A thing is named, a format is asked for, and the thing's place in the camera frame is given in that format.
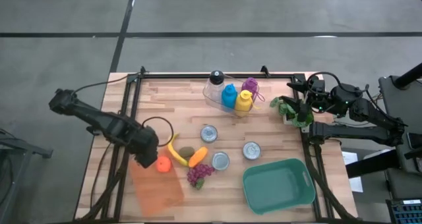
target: green plastic tray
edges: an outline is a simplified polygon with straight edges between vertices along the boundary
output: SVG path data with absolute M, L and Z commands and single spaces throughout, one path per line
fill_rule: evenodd
M 298 159 L 248 168 L 243 173 L 243 190 L 256 214 L 310 204 L 315 199 L 309 172 Z

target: orange cutting board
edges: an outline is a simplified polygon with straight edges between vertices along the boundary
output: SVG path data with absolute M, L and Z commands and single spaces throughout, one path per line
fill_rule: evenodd
M 158 155 L 171 156 L 167 149 L 161 149 Z M 129 173 L 143 217 L 160 213 L 184 199 L 174 166 L 171 166 L 169 172 L 160 173 L 157 171 L 155 163 L 145 169 L 131 159 Z

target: gray floor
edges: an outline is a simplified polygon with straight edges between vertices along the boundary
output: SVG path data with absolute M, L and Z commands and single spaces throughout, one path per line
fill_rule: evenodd
M 128 0 L 0 0 L 1 32 L 118 32 Z M 421 0 L 136 0 L 129 32 L 410 32 L 421 31 Z M 46 148 L 31 162 L 13 223 L 73 217 L 92 137 L 76 118 L 49 111 L 57 88 L 107 78 L 117 38 L 0 38 L 0 127 Z M 422 61 L 422 38 L 126 39 L 118 72 L 330 71 L 378 92 L 380 76 Z M 327 78 L 327 88 L 334 85 Z M 79 96 L 102 103 L 104 86 Z M 368 141 L 345 148 L 379 150 Z M 379 186 L 365 182 L 364 191 Z M 388 221 L 385 205 L 355 195 L 359 215 Z

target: tin can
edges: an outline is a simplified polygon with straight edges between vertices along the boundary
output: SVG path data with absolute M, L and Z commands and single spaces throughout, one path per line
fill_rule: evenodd
M 212 156 L 212 166 L 216 170 L 223 171 L 229 167 L 230 159 L 225 152 L 217 152 Z
M 246 157 L 246 159 L 258 159 L 261 155 L 261 147 L 256 142 L 247 142 L 243 146 L 243 155 Z
M 200 131 L 200 138 L 202 141 L 206 143 L 211 143 L 215 140 L 217 140 L 217 129 L 214 126 L 206 125 L 201 131 Z

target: purple grapes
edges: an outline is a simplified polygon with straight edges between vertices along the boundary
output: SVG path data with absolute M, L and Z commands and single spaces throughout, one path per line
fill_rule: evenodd
M 211 175 L 214 171 L 215 169 L 209 165 L 199 164 L 196 167 L 189 169 L 187 180 L 192 186 L 195 186 L 198 179 Z

